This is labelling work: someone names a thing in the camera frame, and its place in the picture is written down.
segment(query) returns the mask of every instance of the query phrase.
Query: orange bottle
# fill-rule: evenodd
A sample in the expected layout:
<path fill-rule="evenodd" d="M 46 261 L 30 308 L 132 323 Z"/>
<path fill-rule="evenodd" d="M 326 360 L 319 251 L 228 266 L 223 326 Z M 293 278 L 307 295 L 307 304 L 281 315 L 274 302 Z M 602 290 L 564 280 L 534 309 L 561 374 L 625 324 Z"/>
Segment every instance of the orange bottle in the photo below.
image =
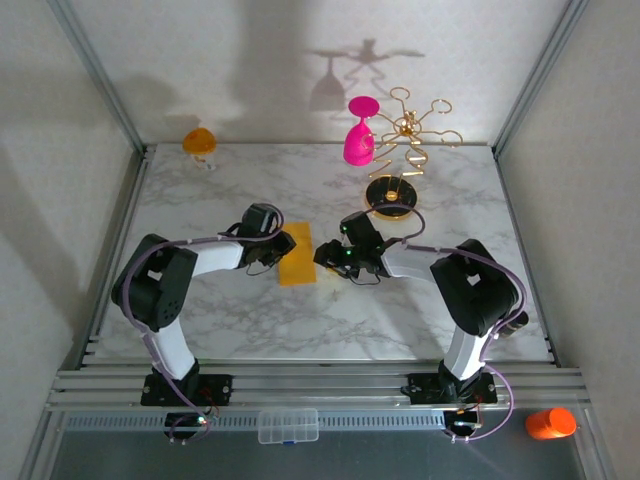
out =
<path fill-rule="evenodd" d="M 536 440 L 549 440 L 573 435 L 577 424 L 573 414 L 566 408 L 552 408 L 527 417 L 527 432 Z"/>

